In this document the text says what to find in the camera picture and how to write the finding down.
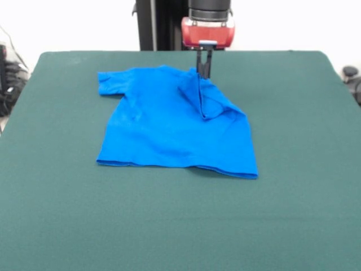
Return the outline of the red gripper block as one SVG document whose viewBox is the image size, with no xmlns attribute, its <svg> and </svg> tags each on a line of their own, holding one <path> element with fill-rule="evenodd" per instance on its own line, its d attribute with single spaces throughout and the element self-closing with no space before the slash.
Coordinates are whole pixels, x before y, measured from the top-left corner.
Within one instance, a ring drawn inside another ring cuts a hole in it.
<svg viewBox="0 0 361 271">
<path fill-rule="evenodd" d="M 192 20 L 184 17 L 181 22 L 182 40 L 187 47 L 215 46 L 217 49 L 231 46 L 235 35 L 235 22 L 232 16 L 227 21 L 212 22 Z M 202 49 L 197 48 L 196 71 L 203 78 L 210 78 L 213 50 L 207 50 L 207 59 L 202 63 Z"/>
</svg>

